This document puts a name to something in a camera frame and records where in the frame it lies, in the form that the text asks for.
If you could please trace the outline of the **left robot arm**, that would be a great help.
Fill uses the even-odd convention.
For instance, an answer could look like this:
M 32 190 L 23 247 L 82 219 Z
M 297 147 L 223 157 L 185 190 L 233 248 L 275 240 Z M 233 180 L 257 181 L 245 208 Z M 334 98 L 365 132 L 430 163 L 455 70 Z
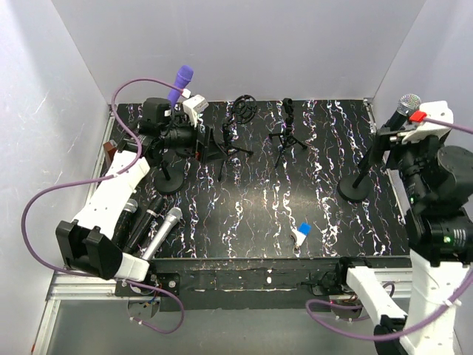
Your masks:
M 138 294 L 148 296 L 157 287 L 149 261 L 133 255 L 131 246 L 120 246 L 114 236 L 126 203 L 152 166 L 163 160 L 166 149 L 184 149 L 200 163 L 224 158 L 212 126 L 198 118 L 208 106 L 195 95 L 174 110 L 165 98 L 148 98 L 142 106 L 143 117 L 132 124 L 136 138 L 123 138 L 108 174 L 89 202 L 72 221 L 62 221 L 55 230 L 59 249 L 68 268 L 104 280 L 129 279 Z

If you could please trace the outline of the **blue white small card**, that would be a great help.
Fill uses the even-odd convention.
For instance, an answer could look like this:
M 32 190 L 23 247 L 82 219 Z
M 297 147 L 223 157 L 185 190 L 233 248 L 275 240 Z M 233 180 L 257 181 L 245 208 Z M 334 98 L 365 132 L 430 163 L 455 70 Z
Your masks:
M 294 242 L 294 249 L 299 250 L 309 235 L 311 226 L 307 223 L 302 223 L 297 229 L 292 229 L 290 232 L 290 237 Z

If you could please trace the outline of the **empty round-base stand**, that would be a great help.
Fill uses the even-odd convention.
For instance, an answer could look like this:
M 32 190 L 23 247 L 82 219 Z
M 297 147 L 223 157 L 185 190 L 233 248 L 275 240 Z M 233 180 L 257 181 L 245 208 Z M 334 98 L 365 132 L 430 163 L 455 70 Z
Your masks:
M 177 148 L 175 154 L 181 158 L 196 158 L 199 155 L 194 147 Z

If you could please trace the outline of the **black round-base mic stand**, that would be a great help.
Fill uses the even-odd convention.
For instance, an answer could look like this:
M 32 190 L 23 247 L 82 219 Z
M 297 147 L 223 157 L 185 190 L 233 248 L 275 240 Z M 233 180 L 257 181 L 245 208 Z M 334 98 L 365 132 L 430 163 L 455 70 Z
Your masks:
M 169 162 L 163 160 L 159 172 L 154 178 L 154 187 L 162 195 L 172 195 L 180 191 L 184 184 L 183 171 L 169 166 Z

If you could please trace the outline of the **black shotgun microphone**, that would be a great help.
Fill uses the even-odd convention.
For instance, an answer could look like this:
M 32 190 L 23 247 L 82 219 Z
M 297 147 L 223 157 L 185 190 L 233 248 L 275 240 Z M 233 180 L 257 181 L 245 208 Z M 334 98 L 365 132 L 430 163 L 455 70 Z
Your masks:
M 152 222 L 158 217 L 165 203 L 162 196 L 157 196 L 146 208 L 135 229 L 132 231 L 130 239 L 126 242 L 123 252 L 133 254 L 138 250 L 138 246 L 146 239 Z

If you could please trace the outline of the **black microphone silver grille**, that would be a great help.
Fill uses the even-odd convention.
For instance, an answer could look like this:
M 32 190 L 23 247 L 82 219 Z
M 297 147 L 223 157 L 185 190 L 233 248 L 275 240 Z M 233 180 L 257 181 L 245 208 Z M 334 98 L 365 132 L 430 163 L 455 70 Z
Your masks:
M 391 118 L 384 124 L 390 130 L 400 129 L 408 118 L 419 109 L 421 98 L 416 94 L 405 94 L 400 97 L 396 110 Z

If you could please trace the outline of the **aluminium frame rail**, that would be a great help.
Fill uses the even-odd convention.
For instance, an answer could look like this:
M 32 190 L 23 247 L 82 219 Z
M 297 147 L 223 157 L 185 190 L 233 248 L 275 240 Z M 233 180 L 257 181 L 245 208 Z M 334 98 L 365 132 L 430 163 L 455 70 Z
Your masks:
M 332 257 L 339 260 L 345 257 Z M 409 256 L 402 257 L 347 257 L 365 262 L 375 273 L 377 281 L 393 302 L 403 311 L 409 310 L 412 285 L 412 265 Z M 358 295 L 348 288 L 346 296 L 331 296 L 328 300 L 312 297 L 303 308 L 317 303 L 329 308 L 340 308 L 345 313 L 364 309 Z M 185 312 L 180 299 L 161 287 L 129 279 L 104 280 L 83 271 L 61 269 L 54 273 L 47 293 L 48 301 L 61 300 L 148 300 L 156 297 L 163 311 Z

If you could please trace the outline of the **brown wooden metronome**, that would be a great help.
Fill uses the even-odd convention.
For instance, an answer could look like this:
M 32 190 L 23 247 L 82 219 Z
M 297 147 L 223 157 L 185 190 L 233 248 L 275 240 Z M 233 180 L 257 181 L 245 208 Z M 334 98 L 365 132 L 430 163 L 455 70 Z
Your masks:
M 107 141 L 103 144 L 104 161 L 107 169 L 112 165 L 117 150 L 117 143 L 114 140 Z

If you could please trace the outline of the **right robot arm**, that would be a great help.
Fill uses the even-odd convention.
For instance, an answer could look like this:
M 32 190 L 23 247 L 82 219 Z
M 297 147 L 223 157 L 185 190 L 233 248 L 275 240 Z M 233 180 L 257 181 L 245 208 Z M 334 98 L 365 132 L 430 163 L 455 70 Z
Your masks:
M 460 295 L 472 283 L 472 152 L 448 146 L 449 130 L 394 147 L 388 165 L 398 170 L 409 198 L 404 217 L 412 285 L 409 310 L 400 309 L 365 262 L 343 258 L 335 287 L 355 292 L 374 323 L 367 340 L 378 354 L 453 354 Z

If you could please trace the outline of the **black tripod stand with shockmount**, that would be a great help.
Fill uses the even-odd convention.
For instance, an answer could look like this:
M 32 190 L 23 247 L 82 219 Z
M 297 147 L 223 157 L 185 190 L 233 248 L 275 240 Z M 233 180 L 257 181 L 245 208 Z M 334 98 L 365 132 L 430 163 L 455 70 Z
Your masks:
M 254 152 L 248 149 L 234 145 L 234 130 L 238 126 L 244 126 L 250 123 L 258 112 L 256 105 L 256 99 L 252 95 L 241 95 L 233 101 L 228 117 L 222 122 L 222 139 L 223 142 L 219 144 L 219 147 L 224 151 L 226 157 L 222 160 L 220 165 L 219 174 L 217 177 L 218 181 L 222 180 L 222 171 L 224 165 L 239 152 L 243 152 L 251 157 Z

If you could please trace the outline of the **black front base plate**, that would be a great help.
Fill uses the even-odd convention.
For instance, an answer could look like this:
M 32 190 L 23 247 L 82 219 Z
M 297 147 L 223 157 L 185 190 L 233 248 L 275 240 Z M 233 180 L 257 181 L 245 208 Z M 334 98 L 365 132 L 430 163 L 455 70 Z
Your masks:
M 144 283 L 177 296 L 185 310 L 303 308 L 346 296 L 338 258 L 156 259 Z

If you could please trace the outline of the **purple microphone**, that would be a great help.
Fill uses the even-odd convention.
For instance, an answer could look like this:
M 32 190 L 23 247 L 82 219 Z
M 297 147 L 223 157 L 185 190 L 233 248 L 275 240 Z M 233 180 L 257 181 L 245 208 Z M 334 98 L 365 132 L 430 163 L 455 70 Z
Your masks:
M 183 65 L 179 70 L 177 71 L 175 80 L 174 80 L 174 86 L 179 88 L 179 89 L 185 89 L 188 84 L 191 82 L 191 79 L 193 78 L 194 75 L 194 70 L 188 66 L 188 65 Z M 171 105 L 174 107 L 174 105 L 177 103 L 178 99 L 180 98 L 180 92 L 176 89 L 171 89 L 167 99 L 171 102 Z

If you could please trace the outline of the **black glitter microphone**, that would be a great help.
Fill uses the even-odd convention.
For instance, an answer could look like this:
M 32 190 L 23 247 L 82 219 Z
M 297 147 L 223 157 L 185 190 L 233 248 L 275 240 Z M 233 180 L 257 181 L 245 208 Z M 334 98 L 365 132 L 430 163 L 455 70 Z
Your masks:
M 138 203 L 135 199 L 128 199 L 119 215 L 118 221 L 115 224 L 112 242 L 119 248 L 123 249 L 126 241 L 129 238 L 132 219 L 138 209 Z

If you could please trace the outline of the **small black tripod stand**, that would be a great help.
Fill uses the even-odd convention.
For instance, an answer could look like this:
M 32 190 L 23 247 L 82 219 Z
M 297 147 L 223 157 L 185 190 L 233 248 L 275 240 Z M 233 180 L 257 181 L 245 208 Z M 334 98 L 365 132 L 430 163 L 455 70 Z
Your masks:
M 294 145 L 299 145 L 303 150 L 308 148 L 308 145 L 300 141 L 299 139 L 295 138 L 293 135 L 293 122 L 294 122 L 294 104 L 291 98 L 284 98 L 282 100 L 282 107 L 287 115 L 285 119 L 285 128 L 283 132 L 280 133 L 270 133 L 268 137 L 272 140 L 273 138 L 278 138 L 281 144 L 279 148 L 279 155 L 276 159 L 274 164 L 274 168 L 276 169 L 279 165 L 280 160 L 282 159 L 283 154 L 285 151 Z

